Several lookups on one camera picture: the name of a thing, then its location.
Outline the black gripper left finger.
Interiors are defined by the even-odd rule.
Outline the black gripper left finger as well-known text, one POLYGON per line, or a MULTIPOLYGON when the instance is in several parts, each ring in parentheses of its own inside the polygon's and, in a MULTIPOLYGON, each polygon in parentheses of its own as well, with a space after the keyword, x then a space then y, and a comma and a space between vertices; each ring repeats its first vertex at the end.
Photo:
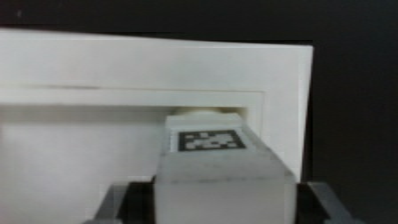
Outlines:
POLYGON ((82 224, 157 224, 151 182, 111 186, 95 218, 82 224))

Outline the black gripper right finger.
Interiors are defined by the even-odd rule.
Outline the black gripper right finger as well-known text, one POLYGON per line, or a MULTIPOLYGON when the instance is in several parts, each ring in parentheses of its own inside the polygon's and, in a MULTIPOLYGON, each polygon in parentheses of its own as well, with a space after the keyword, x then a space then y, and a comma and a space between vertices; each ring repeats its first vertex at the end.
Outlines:
POLYGON ((354 217, 326 182, 297 185, 295 224, 366 224, 354 217))

